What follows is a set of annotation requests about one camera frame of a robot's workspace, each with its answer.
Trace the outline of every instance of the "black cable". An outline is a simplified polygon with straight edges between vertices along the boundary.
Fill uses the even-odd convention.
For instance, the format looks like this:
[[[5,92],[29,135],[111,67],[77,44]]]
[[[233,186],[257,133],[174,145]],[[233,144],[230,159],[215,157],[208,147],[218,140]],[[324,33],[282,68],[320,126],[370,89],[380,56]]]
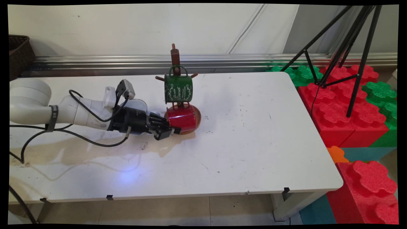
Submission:
[[[78,138],[81,138],[81,139],[83,139],[83,140],[85,140],[85,141],[87,141],[87,142],[90,142],[90,143],[92,143],[92,144],[94,144],[94,145],[101,146],[101,147],[114,147],[114,146],[118,146],[118,145],[122,144],[123,142],[125,142],[125,141],[127,140],[127,138],[128,138],[128,137],[125,137],[125,138],[123,138],[123,140],[121,140],[121,141],[119,141],[118,143],[115,143],[115,144],[105,145],[105,144],[100,144],[100,143],[94,142],[94,141],[92,141],[92,140],[90,140],[90,139],[87,139],[87,138],[85,138],[85,137],[83,137],[83,136],[81,136],[81,135],[79,135],[79,134],[77,134],[77,133],[75,133],[75,132],[69,131],[69,130],[55,130],[55,131],[60,131],[60,132],[65,132],[65,133],[72,134],[72,135],[74,135],[74,136],[77,136]]]
[[[21,149],[21,156],[20,156],[20,157],[21,157],[21,164],[24,164],[24,151],[25,151],[25,148],[28,146],[28,143],[30,143],[34,138],[36,138],[37,136],[39,136],[39,135],[41,135],[41,134],[43,134],[43,133],[47,133],[47,131],[46,131],[46,130],[43,130],[43,131],[41,131],[41,132],[38,132],[38,133],[36,133],[35,135],[31,136],[31,138],[29,138],[29,139],[25,142],[23,148]]]
[[[10,152],[10,155],[12,155],[15,159],[17,159],[21,164],[23,164],[23,162],[21,161],[21,159],[17,156],[17,155],[15,155],[14,153],[12,153],[11,151],[9,151]]]
[[[72,98],[74,98],[76,102],[78,102],[83,108],[85,108],[85,110],[87,110],[90,114],[95,116],[95,118],[97,118],[101,122],[107,122],[107,121],[110,121],[112,118],[114,118],[119,113],[119,111],[126,105],[127,101],[129,100],[128,98],[126,98],[125,102],[120,106],[120,108],[110,118],[103,120],[99,116],[97,116],[95,113],[93,113],[87,106],[85,106],[78,98],[76,98],[76,96],[74,96],[73,93],[77,94],[81,98],[83,98],[83,96],[74,90],[69,90],[69,94],[72,96]]]
[[[24,201],[21,199],[21,197],[17,194],[17,192],[9,185],[9,192],[17,199],[18,203],[23,207],[24,211],[28,215],[28,218],[30,218],[31,223],[36,224],[37,222],[35,221],[35,218],[33,214],[31,213],[30,209],[28,209],[27,205],[24,203]]]
[[[85,138],[85,137],[83,137],[83,136],[81,136],[81,135],[79,135],[79,134],[77,134],[77,133],[75,133],[75,132],[72,132],[72,131],[69,131],[69,130],[64,130],[65,128],[68,128],[68,127],[71,126],[71,125],[72,125],[72,124],[70,124],[70,125],[68,125],[68,126],[66,126],[66,127],[63,127],[63,128],[54,129],[54,131],[59,131],[59,132],[65,132],[65,133],[72,134],[72,135],[74,135],[74,136],[77,136],[78,138],[81,138],[81,139],[83,139],[83,140],[89,142],[89,143],[92,143],[92,144],[94,144],[94,145],[101,146],[101,147],[114,147],[114,146],[118,146],[118,145],[122,144],[123,142],[125,142],[125,141],[127,140],[127,138],[128,138],[128,137],[125,137],[122,141],[120,141],[120,142],[118,142],[118,143],[115,143],[115,144],[111,144],[111,145],[100,144],[100,143],[94,142],[94,141],[92,141],[92,140],[90,140],[90,139],[87,139],[87,138]],[[21,162],[21,164],[24,164],[24,152],[25,152],[26,147],[28,146],[28,144],[29,144],[34,138],[38,137],[39,135],[41,135],[41,134],[43,134],[43,133],[47,133],[47,131],[46,131],[46,130],[43,130],[43,131],[41,131],[41,132],[38,132],[37,134],[33,135],[31,138],[29,138],[29,139],[25,142],[23,148],[21,149],[21,154],[20,154],[20,155],[21,155],[21,156],[20,156],[21,158],[19,158],[18,156],[16,156],[16,155],[13,154],[12,152],[10,152],[10,155],[13,156],[14,158],[16,158],[19,162]]]
[[[318,89],[317,89],[317,93],[315,94],[315,98],[314,98],[314,101],[312,102],[312,106],[311,106],[311,118],[312,118],[312,110],[314,109],[314,103],[315,103],[315,100],[317,99],[317,96],[318,96],[318,91],[319,91],[319,88],[321,87],[321,82],[319,83],[319,86],[318,86]]]

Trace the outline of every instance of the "table leg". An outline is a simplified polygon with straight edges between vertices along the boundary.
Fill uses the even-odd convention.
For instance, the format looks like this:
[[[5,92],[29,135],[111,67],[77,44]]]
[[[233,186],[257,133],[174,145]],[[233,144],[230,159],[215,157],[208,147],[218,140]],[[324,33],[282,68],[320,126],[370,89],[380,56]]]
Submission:
[[[323,196],[327,192],[296,192],[292,193],[284,202],[274,206],[274,218],[276,221],[286,221],[292,215],[301,211],[303,208],[317,200],[319,197]],[[280,199],[277,195],[281,194],[272,194],[274,199]]]

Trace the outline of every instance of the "wicker basket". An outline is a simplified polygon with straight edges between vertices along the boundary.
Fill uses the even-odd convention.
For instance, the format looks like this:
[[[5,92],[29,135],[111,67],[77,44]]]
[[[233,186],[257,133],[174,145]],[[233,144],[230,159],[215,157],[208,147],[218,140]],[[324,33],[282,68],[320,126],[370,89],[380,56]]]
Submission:
[[[27,36],[9,35],[10,81],[17,78],[35,60]]]

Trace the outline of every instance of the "white robotic arm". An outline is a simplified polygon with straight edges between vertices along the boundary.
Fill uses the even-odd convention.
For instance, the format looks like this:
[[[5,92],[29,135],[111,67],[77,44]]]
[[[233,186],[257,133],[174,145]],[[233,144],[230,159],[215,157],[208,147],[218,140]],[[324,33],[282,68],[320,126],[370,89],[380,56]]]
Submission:
[[[56,123],[69,123],[87,126],[100,130],[118,130],[126,133],[131,127],[131,133],[152,133],[157,140],[168,137],[172,130],[179,133],[178,128],[172,128],[166,119],[150,113],[146,109],[123,107],[117,105],[119,96],[133,99],[133,87],[127,80],[122,80],[117,90],[113,87],[105,88],[103,101],[96,101],[76,97],[84,106],[91,110],[102,120],[89,113],[73,96],[67,95],[58,105]],[[38,79],[17,79],[10,82],[10,121],[24,125],[49,124],[53,115],[52,108],[48,106],[51,98],[51,89]]]

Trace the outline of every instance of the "black tripod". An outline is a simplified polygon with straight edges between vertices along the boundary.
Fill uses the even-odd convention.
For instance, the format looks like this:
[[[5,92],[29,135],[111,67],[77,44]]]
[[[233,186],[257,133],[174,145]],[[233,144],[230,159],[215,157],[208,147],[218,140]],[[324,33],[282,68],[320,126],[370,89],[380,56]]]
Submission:
[[[318,38],[320,38],[335,22],[340,19],[352,6],[346,6],[325,28],[321,30],[295,57],[284,66],[284,68],[281,69],[281,72],[286,70],[298,57],[300,57],[303,53],[305,53],[306,59],[308,61],[308,65],[311,69],[312,75],[314,77],[314,82],[315,84],[319,85],[319,87],[326,88],[329,85],[337,84],[349,79],[354,79],[356,78],[355,85],[353,87],[353,92],[352,92],[352,97],[350,99],[349,107],[348,107],[348,112],[346,113],[347,117],[350,117],[352,114],[352,109],[353,105],[355,103],[356,99],[356,94],[360,85],[360,81],[362,79],[362,74],[363,70],[365,68],[366,60],[368,58],[368,53],[370,49],[370,45],[372,43],[373,39],[373,34],[374,30],[376,28],[377,20],[379,19],[379,14],[381,10],[381,5],[376,5],[376,6],[363,6],[362,9],[359,12],[359,15],[357,16],[355,22],[353,23],[352,27],[350,28],[348,34],[346,35],[344,41],[342,42],[341,46],[339,47],[338,51],[334,54],[331,63],[328,66],[328,69],[326,70],[324,76],[321,78],[321,80],[318,81],[317,76],[315,75],[314,68],[311,63],[311,59],[309,58],[308,51],[307,49],[315,43]],[[366,39],[366,44],[365,48],[363,50],[363,55],[362,59],[360,61],[360,66],[359,66],[359,71],[356,75],[349,76],[331,83],[326,83],[326,80],[328,79],[328,76],[331,74],[332,70],[334,69],[335,65],[339,64],[339,67],[341,68],[342,65],[344,64],[346,57],[348,56],[350,49],[352,48],[353,43],[355,42],[357,36],[359,35],[360,30],[362,29],[363,24],[366,21],[366,18],[370,14],[370,12],[375,8],[372,23],[370,24],[370,29],[368,33],[368,37]]]

